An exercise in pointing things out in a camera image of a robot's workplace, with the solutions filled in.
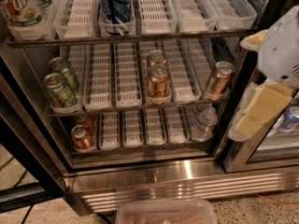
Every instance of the can lid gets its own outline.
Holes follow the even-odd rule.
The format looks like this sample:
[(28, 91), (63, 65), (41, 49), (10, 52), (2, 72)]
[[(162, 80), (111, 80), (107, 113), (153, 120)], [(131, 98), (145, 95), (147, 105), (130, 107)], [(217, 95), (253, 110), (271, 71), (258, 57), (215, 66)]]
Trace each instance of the can lid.
[(152, 66), (150, 69), (150, 74), (156, 78), (164, 78), (169, 76), (168, 68), (164, 65), (157, 64)]
[(64, 76), (59, 73), (52, 73), (44, 78), (43, 85), (47, 89), (55, 89), (64, 83)]
[(50, 60), (49, 67), (52, 71), (62, 70), (67, 67), (67, 60), (62, 57), (56, 57)]
[(74, 120), (76, 122), (82, 122), (82, 121), (84, 121), (86, 119), (87, 119), (87, 115), (86, 114), (81, 114), (81, 115), (74, 116)]
[(216, 63), (216, 68), (224, 75), (231, 75), (235, 71), (234, 66), (228, 62), (218, 62)]
[(76, 125), (71, 132), (72, 138), (83, 138), (87, 134), (87, 128), (84, 125)]
[(290, 108), (290, 113), (296, 118), (299, 118), (299, 106), (292, 106)]
[(148, 65), (153, 66), (156, 64), (167, 64), (166, 54), (160, 49), (152, 50), (148, 56)]

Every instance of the blue can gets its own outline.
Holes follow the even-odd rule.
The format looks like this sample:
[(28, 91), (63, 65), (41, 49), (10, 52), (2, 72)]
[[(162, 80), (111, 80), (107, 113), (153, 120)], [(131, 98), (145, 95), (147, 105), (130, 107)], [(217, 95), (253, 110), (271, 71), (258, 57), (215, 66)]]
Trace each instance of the blue can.
[(288, 105), (283, 113), (283, 117), (283, 122), (278, 127), (278, 130), (282, 133), (294, 131), (299, 124), (299, 106)]
[(100, 0), (102, 17), (107, 24), (120, 26), (107, 26), (106, 31), (111, 35), (125, 35), (131, 32), (126, 23), (133, 18), (132, 0)]

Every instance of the plastic bottle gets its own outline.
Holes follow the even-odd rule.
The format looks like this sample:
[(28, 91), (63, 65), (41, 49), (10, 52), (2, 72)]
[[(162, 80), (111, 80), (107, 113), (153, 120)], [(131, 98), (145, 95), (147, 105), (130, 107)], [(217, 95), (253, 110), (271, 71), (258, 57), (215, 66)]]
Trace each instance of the plastic bottle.
[(201, 141), (206, 141), (212, 137), (212, 132), (217, 122), (218, 117), (214, 107), (206, 108), (199, 114), (197, 128)]

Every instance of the floor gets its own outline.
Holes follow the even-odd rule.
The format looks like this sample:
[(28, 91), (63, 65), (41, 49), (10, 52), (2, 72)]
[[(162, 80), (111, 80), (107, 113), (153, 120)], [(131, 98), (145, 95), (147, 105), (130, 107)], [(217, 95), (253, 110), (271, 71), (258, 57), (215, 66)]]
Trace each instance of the floor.
[[(265, 193), (267, 197), (284, 203), (298, 203), (299, 190)], [(269, 203), (260, 197), (245, 196), (229, 200), (211, 200), (219, 224), (298, 224), (299, 206), (283, 206)], [(0, 223), (21, 223), (29, 207), (0, 214)], [(78, 217), (63, 199), (37, 204), (31, 210), (26, 224), (105, 224), (100, 217), (91, 214)]]

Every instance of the stainless steel base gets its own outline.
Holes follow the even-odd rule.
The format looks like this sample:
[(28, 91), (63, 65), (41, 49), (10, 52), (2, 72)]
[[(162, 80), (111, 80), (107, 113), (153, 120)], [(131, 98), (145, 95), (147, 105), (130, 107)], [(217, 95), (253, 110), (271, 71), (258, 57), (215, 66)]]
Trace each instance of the stainless steel base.
[(77, 176), (69, 180), (70, 194), (66, 197), (72, 198), (69, 204), (82, 215), (82, 209), (88, 213), (109, 212), (141, 200), (208, 200), (298, 188), (298, 166), (226, 174), (215, 161), (181, 161)]

